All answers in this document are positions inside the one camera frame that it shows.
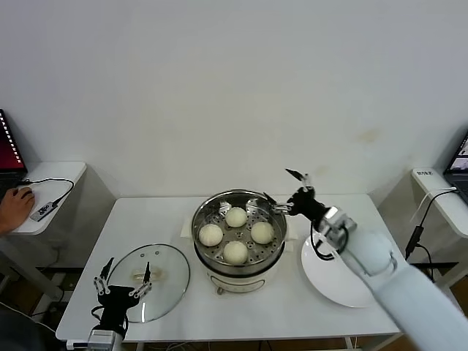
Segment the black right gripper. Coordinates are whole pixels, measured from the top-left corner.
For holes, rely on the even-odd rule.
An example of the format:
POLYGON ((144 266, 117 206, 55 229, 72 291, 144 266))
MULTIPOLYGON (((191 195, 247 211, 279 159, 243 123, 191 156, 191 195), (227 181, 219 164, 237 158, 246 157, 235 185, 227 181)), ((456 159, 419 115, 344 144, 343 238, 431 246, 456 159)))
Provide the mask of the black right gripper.
POLYGON ((303 215, 311 222, 319 222, 327 213, 328 208, 315 199, 315 190, 308 173, 300 173, 297 170, 285 169, 293 178, 300 181, 301 186, 290 197, 287 203, 279 203, 264 192, 266 200, 272 210, 277 213, 288 213, 290 216, 303 215))

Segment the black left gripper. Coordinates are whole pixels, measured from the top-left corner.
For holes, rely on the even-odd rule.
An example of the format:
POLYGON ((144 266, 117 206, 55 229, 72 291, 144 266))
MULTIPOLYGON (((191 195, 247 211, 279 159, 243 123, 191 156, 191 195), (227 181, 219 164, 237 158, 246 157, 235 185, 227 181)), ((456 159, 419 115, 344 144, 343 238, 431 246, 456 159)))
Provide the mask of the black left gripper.
POLYGON ((142 284, 135 289, 111 285, 108 287, 107 278, 112 268, 114 258, 111 257, 102 268, 100 274, 94 277, 94 287, 97 291, 97 300, 103 308, 97 330, 127 331, 129 321, 127 310, 134 306, 134 299, 144 297, 152 288, 150 262, 146 263, 142 284))

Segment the person's bare hand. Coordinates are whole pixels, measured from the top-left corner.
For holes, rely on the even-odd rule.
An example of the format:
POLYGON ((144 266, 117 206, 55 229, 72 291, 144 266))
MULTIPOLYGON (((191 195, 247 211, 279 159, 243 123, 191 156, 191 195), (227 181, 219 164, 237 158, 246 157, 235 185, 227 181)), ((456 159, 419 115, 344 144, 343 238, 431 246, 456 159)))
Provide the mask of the person's bare hand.
POLYGON ((28 218, 35 204, 31 188, 8 189, 1 200, 0 225, 1 235, 11 233, 28 218))

